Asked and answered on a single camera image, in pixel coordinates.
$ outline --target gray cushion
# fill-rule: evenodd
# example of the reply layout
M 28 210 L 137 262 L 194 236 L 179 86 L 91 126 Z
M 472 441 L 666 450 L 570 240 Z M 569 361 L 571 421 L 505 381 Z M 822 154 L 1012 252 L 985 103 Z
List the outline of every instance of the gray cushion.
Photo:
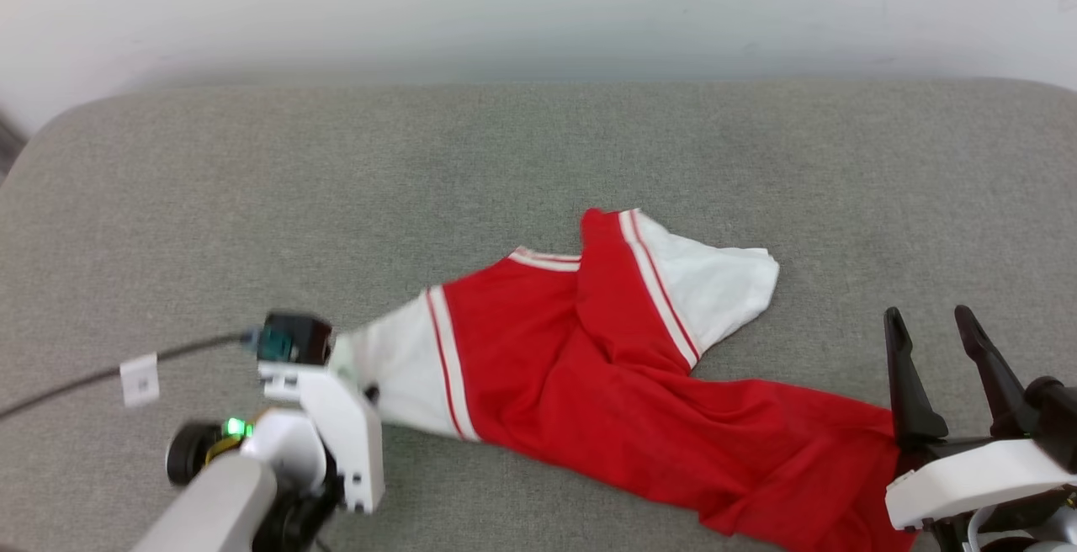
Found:
M 516 245 L 575 252 L 586 207 L 642 207 L 782 265 L 770 310 L 698 377 L 887 404 L 897 306 L 936 409 L 984 434 L 955 303 L 1024 382 L 1077 383 L 1075 142 L 1077 95 L 999 80 L 108 99 L 51 123 L 0 187 L 0 404 L 271 308 L 352 328 Z M 125 410 L 98 384 L 0 424 L 0 542 L 126 549 L 176 495 L 176 428 L 266 404 L 238 349 L 162 365 L 160 387 Z M 338 514 L 336 552 L 772 549 L 488 445 L 388 428 L 386 458 L 381 510 Z

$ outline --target white wall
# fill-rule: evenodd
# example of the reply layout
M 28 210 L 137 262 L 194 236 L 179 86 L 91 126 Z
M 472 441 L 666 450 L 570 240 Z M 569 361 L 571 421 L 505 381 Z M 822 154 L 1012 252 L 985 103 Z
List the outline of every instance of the white wall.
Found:
M 1004 75 L 1077 87 L 1077 0 L 0 0 L 0 115 L 196 83 Z

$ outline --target red stripe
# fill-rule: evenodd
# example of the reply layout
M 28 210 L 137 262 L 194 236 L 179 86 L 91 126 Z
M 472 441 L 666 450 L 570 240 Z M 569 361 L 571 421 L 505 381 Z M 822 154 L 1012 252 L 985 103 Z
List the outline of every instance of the red stripe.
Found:
M 655 272 L 655 280 L 658 281 L 658 288 L 662 292 L 662 299 L 666 299 L 666 306 L 670 308 L 670 314 L 673 314 L 673 321 L 676 321 L 676 326 L 681 329 L 681 334 L 684 335 L 685 341 L 688 341 L 688 349 L 691 350 L 693 355 L 696 356 L 696 360 L 699 360 L 699 350 L 696 350 L 696 344 L 691 341 L 688 330 L 684 328 L 684 323 L 681 323 L 681 317 L 676 314 L 676 310 L 673 308 L 673 302 L 670 302 L 670 296 L 666 293 L 666 286 L 662 284 L 662 277 L 658 275 L 658 268 L 655 268 L 654 257 L 651 257 L 651 250 L 647 249 L 646 242 L 643 242 L 643 235 L 640 233 L 640 225 L 635 222 L 635 211 L 630 211 L 630 214 L 632 217 L 632 230 L 635 233 L 635 239 L 640 242 L 640 245 L 643 246 L 643 253 L 647 256 L 647 261 L 651 265 L 651 271 Z
M 437 326 L 437 314 L 434 313 L 434 300 L 430 298 L 430 288 L 426 291 L 426 310 L 430 311 L 430 321 L 434 323 L 434 338 L 437 340 L 437 356 L 442 359 L 442 376 L 445 377 L 445 395 L 449 401 L 449 417 L 452 419 L 452 425 L 457 428 L 457 434 L 461 438 L 464 438 L 464 431 L 460 429 L 460 423 L 457 422 L 457 411 L 452 409 L 452 390 L 449 387 L 449 368 L 445 364 L 445 350 L 442 349 L 442 329 Z

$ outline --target fabric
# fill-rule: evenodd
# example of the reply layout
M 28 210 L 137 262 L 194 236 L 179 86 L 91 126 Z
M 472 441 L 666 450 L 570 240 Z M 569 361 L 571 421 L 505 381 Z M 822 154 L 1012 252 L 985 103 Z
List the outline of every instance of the fabric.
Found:
M 725 535 L 794 552 L 912 544 L 883 505 L 889 411 L 688 377 L 769 306 L 779 268 L 765 249 L 701 245 L 641 211 L 589 210 L 581 227 L 582 256 L 517 249 L 340 335 L 328 368 L 377 386 L 389 423 L 506 445 Z
M 0 184 L 0 404 L 312 311 L 352 330 L 516 245 L 579 253 L 573 214 L 645 207 L 782 265 L 697 380 L 890 402 L 900 307 L 935 409 L 991 419 L 953 307 L 1022 382 L 1077 382 L 1077 95 L 1011 80 L 204 87 L 86 104 Z M 127 550 L 177 495 L 185 419 L 269 405 L 239 349 L 170 360 L 126 410 L 102 383 L 0 424 L 0 544 Z M 777 552 L 500 445 L 386 426 L 388 490 L 336 552 Z M 785 506 L 789 514 L 801 509 Z M 937 552 L 920 537 L 918 552 Z

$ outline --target sports jersey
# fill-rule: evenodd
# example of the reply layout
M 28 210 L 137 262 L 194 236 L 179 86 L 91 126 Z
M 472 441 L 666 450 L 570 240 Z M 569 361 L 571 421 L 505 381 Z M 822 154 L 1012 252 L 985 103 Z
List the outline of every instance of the sports jersey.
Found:
M 763 313 L 779 267 L 643 212 L 585 213 L 579 256 L 516 249 L 337 339 L 384 422 L 504 445 L 726 535 L 792 551 L 905 552 L 884 507 L 880 407 L 789 384 L 689 377 Z

